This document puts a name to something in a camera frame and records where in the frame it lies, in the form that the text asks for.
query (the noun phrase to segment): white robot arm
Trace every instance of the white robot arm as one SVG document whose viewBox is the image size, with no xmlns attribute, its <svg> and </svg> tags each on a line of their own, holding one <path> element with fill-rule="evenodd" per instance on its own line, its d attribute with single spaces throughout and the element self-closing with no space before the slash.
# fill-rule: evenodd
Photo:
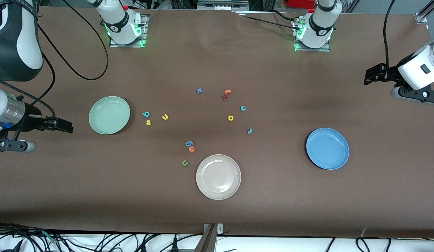
<svg viewBox="0 0 434 252">
<path fill-rule="evenodd" d="M 330 39 L 341 12 L 340 0 L 319 0 L 314 13 L 301 17 L 305 25 L 296 38 L 309 48 L 321 48 Z"/>
<path fill-rule="evenodd" d="M 140 14 L 128 10 L 119 0 L 88 0 L 104 19 L 108 34 L 115 43 L 129 44 L 141 36 Z M 29 81 L 43 67 L 38 42 L 36 0 L 0 0 L 0 82 Z M 30 152 L 35 144 L 18 140 L 20 132 L 73 132 L 72 123 L 60 118 L 47 118 L 41 111 L 0 89 L 0 152 Z M 9 131 L 14 137 L 8 138 Z"/>
<path fill-rule="evenodd" d="M 394 81 L 391 96 L 412 102 L 434 105 L 434 40 L 403 58 L 396 66 L 378 64 L 366 71 L 364 84 Z"/>
<path fill-rule="evenodd" d="M 108 34 L 120 45 L 132 43 L 142 33 L 141 14 L 122 6 L 119 0 L 87 0 L 99 12 Z"/>
</svg>

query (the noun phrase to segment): brown tablecloth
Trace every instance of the brown tablecloth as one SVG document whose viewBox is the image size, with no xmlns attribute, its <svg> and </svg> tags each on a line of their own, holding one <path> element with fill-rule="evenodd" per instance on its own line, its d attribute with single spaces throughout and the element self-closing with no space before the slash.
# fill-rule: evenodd
<svg viewBox="0 0 434 252">
<path fill-rule="evenodd" d="M 97 11 L 79 11 L 105 38 Z M 80 73 L 102 72 L 100 42 L 73 11 L 41 7 L 40 14 Z M 231 234 L 286 236 L 355 237 L 367 226 L 366 236 L 434 237 L 434 107 L 391 98 L 393 83 L 363 85 L 365 70 L 385 61 L 383 17 L 341 15 L 331 52 L 317 53 L 294 51 L 287 28 L 229 11 L 163 10 L 150 22 L 145 48 L 108 48 L 110 68 L 97 81 L 73 74 L 40 35 L 57 72 L 44 100 L 75 130 L 23 133 L 35 152 L 0 153 L 0 219 L 172 233 L 220 222 Z M 392 64 L 430 39 L 411 15 L 388 23 Z M 50 80 L 46 65 L 16 85 L 37 95 Z M 123 97 L 132 109 L 118 134 L 89 126 L 90 108 L 105 96 Z M 308 135 L 320 127 L 349 143 L 338 170 L 320 169 L 306 154 Z M 216 153 L 241 168 L 239 190 L 223 201 L 203 196 L 195 182 L 198 164 Z"/>
</svg>

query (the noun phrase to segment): electrical cord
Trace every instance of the electrical cord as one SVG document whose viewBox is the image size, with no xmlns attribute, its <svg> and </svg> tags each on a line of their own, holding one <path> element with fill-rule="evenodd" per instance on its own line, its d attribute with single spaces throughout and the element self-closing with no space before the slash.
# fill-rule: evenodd
<svg viewBox="0 0 434 252">
<path fill-rule="evenodd" d="M 52 89 L 52 87 L 54 86 L 54 83 L 55 83 L 55 70 L 52 67 L 52 64 L 49 62 L 49 59 L 47 59 L 46 55 L 44 55 L 44 53 L 42 53 L 42 54 L 43 54 L 43 59 L 47 62 L 48 66 L 52 72 L 52 82 L 49 85 L 49 87 L 46 89 L 46 91 L 44 91 L 44 93 L 40 97 L 38 97 L 38 99 L 42 99 Z"/>
<path fill-rule="evenodd" d="M 29 97 L 31 99 L 34 99 L 35 101 L 41 103 L 44 107 L 46 107 L 52 113 L 52 116 L 46 117 L 46 119 L 50 120 L 50 119 L 54 119 L 55 118 L 55 111 L 49 105 L 47 105 L 46 102 L 43 102 L 41 99 L 36 98 L 35 96 L 33 96 L 33 95 L 31 95 L 31 94 L 29 94 L 29 93 L 27 93 L 25 91 L 22 91 L 21 89 L 19 89 L 19 88 L 15 87 L 15 86 L 13 86 L 13 85 L 11 85 L 11 84 L 3 81 L 3 80 L 0 80 L 0 83 L 2 85 L 4 85 L 4 86 L 8 87 L 8 88 L 13 89 L 14 91 L 17 91 L 20 94 L 23 94 L 23 95 L 25 95 L 25 96 L 27 96 L 27 97 Z"/>
<path fill-rule="evenodd" d="M 89 27 L 91 27 L 91 29 L 94 31 L 94 33 L 97 35 L 97 37 L 100 40 L 100 43 L 102 43 L 102 46 L 104 48 L 105 51 L 105 56 L 106 56 L 106 66 L 105 69 L 103 71 L 103 73 L 101 73 L 98 77 L 95 78 L 87 78 L 84 77 L 83 75 L 79 74 L 70 64 L 69 62 L 67 62 L 67 60 L 65 59 L 65 57 L 62 55 L 62 53 L 60 53 L 60 51 L 58 50 L 58 48 L 54 45 L 54 43 L 52 43 L 52 41 L 50 40 L 50 38 L 48 37 L 48 35 L 44 32 L 44 30 L 42 29 L 42 27 L 38 25 L 38 29 L 40 29 L 41 33 L 43 33 L 44 37 L 46 37 L 46 39 L 49 41 L 49 43 L 51 44 L 51 46 L 55 49 L 55 51 L 57 52 L 57 54 L 62 58 L 62 60 L 66 63 L 66 65 L 79 77 L 85 79 L 85 80 L 89 80 L 89 81 L 93 81 L 93 80 L 97 80 L 99 78 L 101 78 L 106 71 L 108 70 L 108 64 L 109 64 L 109 59 L 108 59 L 108 51 L 106 49 L 105 43 L 103 42 L 102 37 L 99 35 L 99 33 L 97 32 L 97 30 L 91 25 L 90 22 L 88 22 L 80 13 L 78 13 L 78 11 L 76 11 L 76 9 L 74 9 L 68 2 L 66 2 L 66 0 L 62 0 L 64 3 L 66 3 L 66 5 L 68 5 L 69 8 L 71 8 L 71 10 L 73 10 L 79 17 L 81 17 L 81 19 L 83 19 L 88 25 Z"/>
<path fill-rule="evenodd" d="M 270 21 L 266 21 L 266 20 L 262 20 L 262 19 L 256 19 L 256 18 L 251 17 L 251 16 L 244 16 L 244 17 L 246 17 L 248 19 L 253 19 L 253 20 L 265 22 L 265 23 L 272 24 L 272 25 L 277 25 L 277 26 L 280 26 L 280 27 L 287 27 L 287 28 L 291 28 L 291 29 L 294 29 L 294 30 L 299 30 L 298 27 L 291 27 L 291 26 L 286 26 L 285 24 L 278 24 L 278 23 L 274 23 L 274 22 L 270 22 Z"/>
<path fill-rule="evenodd" d="M 177 234 L 174 236 L 174 242 L 172 244 L 172 248 L 170 249 L 170 252 L 178 252 L 178 244 L 177 244 Z"/>
<path fill-rule="evenodd" d="M 107 244 L 109 244 L 112 240 L 114 240 L 114 239 L 116 239 L 116 238 L 118 238 L 119 236 L 122 236 L 122 235 L 123 235 L 123 234 L 120 233 L 120 234 L 118 234 L 117 236 L 114 236 L 113 238 L 111 238 L 108 242 L 104 243 L 106 239 L 108 239 L 108 238 L 110 238 L 110 237 L 112 236 L 112 234 L 110 234 L 107 238 L 105 238 L 105 239 L 101 242 L 101 247 L 100 247 L 100 250 L 99 250 L 99 251 L 102 251 L 102 249 L 103 249 Z M 98 249 L 99 246 L 100 246 L 100 243 L 99 243 L 99 244 L 97 245 L 97 247 L 94 249 L 95 252 L 98 251 L 97 249 Z"/>
<path fill-rule="evenodd" d="M 268 12 L 274 12 L 274 13 L 278 14 L 279 16 L 281 16 L 281 17 L 282 17 L 283 19 L 285 19 L 285 20 L 293 21 L 293 19 L 291 19 L 291 18 L 289 18 L 289 17 L 287 17 L 287 16 L 284 16 L 282 13 L 280 13 L 279 11 L 277 11 L 277 10 L 275 10 L 275 9 L 269 10 Z"/>
<path fill-rule="evenodd" d="M 385 68 L 386 68 L 388 78 L 390 78 L 395 83 L 400 83 L 390 74 L 390 65 L 389 65 L 390 60 L 389 60 L 389 56 L 388 56 L 388 43 L 387 43 L 387 39 L 386 39 L 386 24 L 388 22 L 388 16 L 390 15 L 390 11 L 391 11 L 391 8 L 393 7 L 394 2 L 395 2 L 395 0 L 391 1 L 390 6 L 388 7 L 388 11 L 385 14 L 385 19 L 384 19 L 383 37 L 384 37 L 384 45 L 385 45 Z"/>
<path fill-rule="evenodd" d="M 155 238 L 156 236 L 159 236 L 159 235 L 160 235 L 160 233 L 154 233 L 154 234 L 152 234 L 152 236 L 150 236 L 149 238 L 147 238 L 147 240 L 144 237 L 144 241 L 141 243 L 141 245 L 139 245 L 139 247 L 134 252 L 138 252 L 139 250 L 141 250 L 142 252 L 145 252 L 145 244 L 147 244 L 151 239 L 153 239 L 153 238 Z"/>
<path fill-rule="evenodd" d="M 112 251 L 114 250 L 115 247 L 117 247 L 119 244 L 121 244 L 121 242 L 125 241 L 126 239 L 128 239 L 128 238 L 130 238 L 130 237 L 132 237 L 132 236 L 136 236 L 136 234 L 135 234 L 135 233 L 134 233 L 134 234 L 131 234 L 131 235 L 127 236 L 126 238 L 122 239 L 120 242 L 116 243 L 116 244 L 115 244 L 115 245 L 110 249 L 110 252 L 112 252 Z"/>
<path fill-rule="evenodd" d="M 363 240 L 363 238 L 361 238 L 361 237 L 356 238 L 356 245 L 357 245 L 358 250 L 360 250 L 361 252 L 365 252 L 363 249 L 360 248 L 360 245 L 358 245 L 358 241 L 362 241 L 363 244 L 365 245 L 366 249 L 368 250 L 368 252 L 371 252 L 371 251 L 369 250 L 369 247 L 368 247 L 368 245 L 366 244 L 365 240 Z"/>
<path fill-rule="evenodd" d="M 387 239 L 388 239 L 388 245 L 386 246 L 385 252 L 388 252 L 391 246 L 391 238 L 388 237 Z"/>
<path fill-rule="evenodd" d="M 192 234 L 190 236 L 182 237 L 182 238 L 178 239 L 176 242 L 179 242 L 181 240 L 187 239 L 187 238 L 192 237 L 192 236 L 201 236 L 201 235 L 203 235 L 203 234 L 202 233 Z M 160 252 L 163 252 L 164 250 L 168 249 L 172 245 L 174 245 L 174 243 L 171 243 L 171 244 L 167 245 L 164 249 L 161 249 Z"/>
<path fill-rule="evenodd" d="M 9 236 L 9 234 L 5 234 L 5 235 L 1 236 L 0 239 L 7 237 L 7 236 Z"/>
<path fill-rule="evenodd" d="M 252 10 L 256 7 L 257 3 L 259 3 L 259 1 L 260 1 L 260 0 L 257 0 L 257 1 L 253 4 L 253 7 L 252 7 L 251 9 L 249 9 L 249 11 L 252 11 Z"/>
<path fill-rule="evenodd" d="M 328 246 L 328 248 L 326 249 L 326 252 L 329 252 L 329 249 L 330 249 L 330 247 L 332 246 L 332 243 L 333 243 L 334 241 L 335 241 L 335 236 L 332 237 L 332 240 L 330 241 L 329 246 Z"/>
</svg>

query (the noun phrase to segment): white plate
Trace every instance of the white plate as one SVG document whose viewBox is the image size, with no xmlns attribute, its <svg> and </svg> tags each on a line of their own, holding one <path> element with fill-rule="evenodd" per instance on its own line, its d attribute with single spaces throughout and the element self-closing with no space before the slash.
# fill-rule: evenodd
<svg viewBox="0 0 434 252">
<path fill-rule="evenodd" d="M 117 96 L 100 99 L 89 111 L 89 125 L 100 134 L 115 134 L 130 119 L 128 103 Z"/>
<path fill-rule="evenodd" d="M 240 168 L 236 161 L 222 154 L 205 158 L 196 174 L 201 193 L 217 201 L 233 196 L 239 188 L 240 180 Z"/>
</svg>

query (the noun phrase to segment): light green plate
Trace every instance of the light green plate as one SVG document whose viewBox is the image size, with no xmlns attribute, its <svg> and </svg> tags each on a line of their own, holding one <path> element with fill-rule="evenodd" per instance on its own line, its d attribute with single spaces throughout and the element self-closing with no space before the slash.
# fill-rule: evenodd
<svg viewBox="0 0 434 252">
<path fill-rule="evenodd" d="M 128 103 L 117 96 L 108 96 L 96 102 L 89 112 L 89 125 L 100 134 L 115 134 L 130 119 Z"/>
</svg>

